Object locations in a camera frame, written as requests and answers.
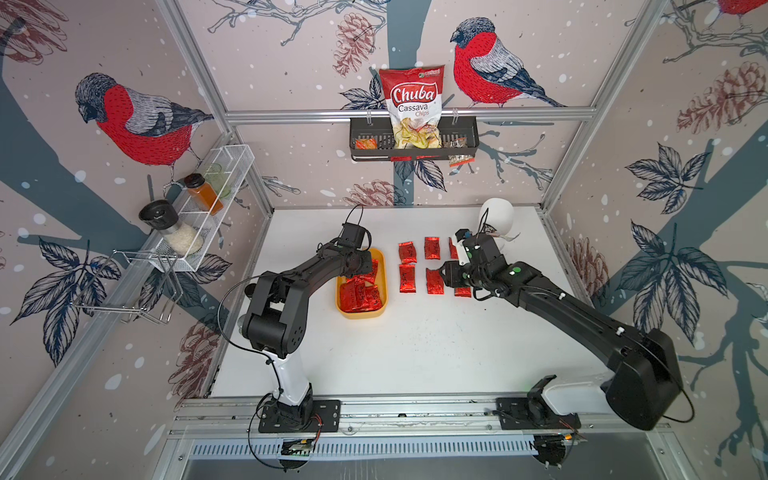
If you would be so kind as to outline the yellow storage box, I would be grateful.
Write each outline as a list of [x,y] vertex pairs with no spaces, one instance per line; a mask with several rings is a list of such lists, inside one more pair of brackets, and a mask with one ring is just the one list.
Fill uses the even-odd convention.
[[335,304],[348,319],[370,319],[381,315],[388,302],[386,262],[383,253],[370,250],[373,270],[354,277],[338,277]]

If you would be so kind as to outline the red tea bag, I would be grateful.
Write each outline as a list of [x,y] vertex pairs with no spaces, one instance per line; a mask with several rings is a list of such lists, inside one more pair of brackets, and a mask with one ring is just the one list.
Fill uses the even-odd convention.
[[418,261],[417,250],[412,241],[399,243],[398,254],[402,265],[415,264]]
[[429,295],[443,295],[445,284],[440,271],[427,268],[425,274],[427,293]]
[[456,297],[471,298],[473,296],[473,289],[471,287],[455,288],[454,295]]
[[401,293],[416,292],[416,269],[414,264],[401,264],[399,266],[399,291]]
[[441,247],[438,237],[426,237],[424,239],[424,258],[426,260],[440,260]]
[[459,256],[458,256],[457,247],[456,247],[455,242],[454,242],[452,237],[448,238],[448,243],[449,243],[450,259],[451,260],[458,260]]

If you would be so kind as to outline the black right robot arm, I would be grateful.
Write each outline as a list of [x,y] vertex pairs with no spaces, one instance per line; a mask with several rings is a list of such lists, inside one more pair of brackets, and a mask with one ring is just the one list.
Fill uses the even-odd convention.
[[674,343],[660,329],[644,333],[568,294],[531,265],[509,264],[487,233],[459,229],[453,239],[458,258],[440,268],[445,286],[485,290],[483,300],[498,298],[535,314],[584,346],[613,373],[599,390],[625,423],[654,429],[684,393]]

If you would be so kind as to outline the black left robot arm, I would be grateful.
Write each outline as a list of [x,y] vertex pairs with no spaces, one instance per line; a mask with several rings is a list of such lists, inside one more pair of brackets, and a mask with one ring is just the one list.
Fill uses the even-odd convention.
[[280,273],[266,271],[245,288],[250,303],[238,319],[240,332],[275,375],[272,404],[264,413],[280,426],[305,427],[316,418],[312,385],[297,354],[307,331],[310,298],[338,277],[370,273],[371,243],[366,228],[345,222],[340,234],[310,259]]

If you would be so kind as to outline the pile of red tea bags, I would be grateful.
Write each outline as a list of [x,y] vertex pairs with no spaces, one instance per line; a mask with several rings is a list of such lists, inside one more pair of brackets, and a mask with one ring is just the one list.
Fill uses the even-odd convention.
[[379,262],[373,260],[373,272],[345,279],[339,286],[339,306],[345,313],[369,313],[380,310],[383,300],[376,284]]

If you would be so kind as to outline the white mug with logo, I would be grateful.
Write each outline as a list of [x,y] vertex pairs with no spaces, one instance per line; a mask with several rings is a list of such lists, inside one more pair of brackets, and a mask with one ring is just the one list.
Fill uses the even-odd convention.
[[500,247],[519,236],[514,230],[514,223],[515,209],[508,200],[490,198],[482,204],[478,231],[489,235]]

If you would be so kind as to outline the small glass jar black lid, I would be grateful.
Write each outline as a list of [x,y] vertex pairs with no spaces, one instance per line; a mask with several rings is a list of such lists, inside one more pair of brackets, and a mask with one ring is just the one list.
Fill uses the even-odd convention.
[[247,286],[244,288],[244,295],[245,295],[245,296],[246,296],[248,299],[251,299],[251,298],[252,298],[252,296],[253,296],[253,293],[254,293],[254,290],[255,290],[255,287],[256,287],[256,284],[255,284],[255,283],[250,283],[250,284],[248,284],[248,285],[247,285]]

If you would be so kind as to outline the green item on shelf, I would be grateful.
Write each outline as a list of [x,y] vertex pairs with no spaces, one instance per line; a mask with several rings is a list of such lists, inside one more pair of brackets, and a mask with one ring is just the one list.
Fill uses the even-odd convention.
[[226,199],[231,194],[229,177],[230,173],[219,163],[211,164],[204,174],[205,180],[220,199]]

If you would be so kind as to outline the orange spice bottle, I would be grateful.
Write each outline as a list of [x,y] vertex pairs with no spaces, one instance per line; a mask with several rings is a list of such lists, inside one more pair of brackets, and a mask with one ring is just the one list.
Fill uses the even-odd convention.
[[223,204],[212,187],[200,173],[192,173],[183,178],[183,184],[201,211],[216,215],[223,209]]

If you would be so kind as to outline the black lid rice jar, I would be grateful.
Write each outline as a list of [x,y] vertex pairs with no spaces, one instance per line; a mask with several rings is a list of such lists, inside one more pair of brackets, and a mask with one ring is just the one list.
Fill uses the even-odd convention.
[[155,200],[145,205],[139,212],[139,219],[157,231],[179,257],[195,254],[204,245],[199,231],[183,222],[167,200]]

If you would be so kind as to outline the Chuba cassava chips bag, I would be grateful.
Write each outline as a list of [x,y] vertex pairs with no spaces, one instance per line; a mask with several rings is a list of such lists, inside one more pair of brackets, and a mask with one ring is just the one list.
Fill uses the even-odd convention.
[[396,147],[439,148],[444,67],[383,69],[379,78]]

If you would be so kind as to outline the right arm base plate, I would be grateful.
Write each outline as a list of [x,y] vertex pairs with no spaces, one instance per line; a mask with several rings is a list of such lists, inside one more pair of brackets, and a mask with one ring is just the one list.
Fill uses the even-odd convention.
[[528,397],[497,398],[493,413],[499,417],[502,430],[578,430],[581,428],[578,415],[559,415],[543,400]]

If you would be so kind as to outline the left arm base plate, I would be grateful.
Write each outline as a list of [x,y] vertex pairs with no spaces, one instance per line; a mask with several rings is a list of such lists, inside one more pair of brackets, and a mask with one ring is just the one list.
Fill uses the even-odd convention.
[[337,432],[340,409],[339,400],[311,400],[296,406],[270,400],[257,413],[258,432]]

